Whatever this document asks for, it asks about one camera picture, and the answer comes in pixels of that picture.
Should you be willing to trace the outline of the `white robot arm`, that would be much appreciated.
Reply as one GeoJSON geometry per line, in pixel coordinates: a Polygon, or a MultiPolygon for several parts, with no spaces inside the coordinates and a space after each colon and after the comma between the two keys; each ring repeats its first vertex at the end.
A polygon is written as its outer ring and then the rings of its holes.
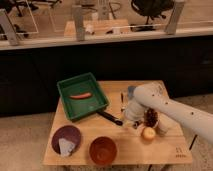
{"type": "Polygon", "coordinates": [[[130,121],[138,121],[148,108],[167,115],[213,144],[213,114],[164,96],[163,87],[157,82],[135,87],[124,116],[130,121]]]}

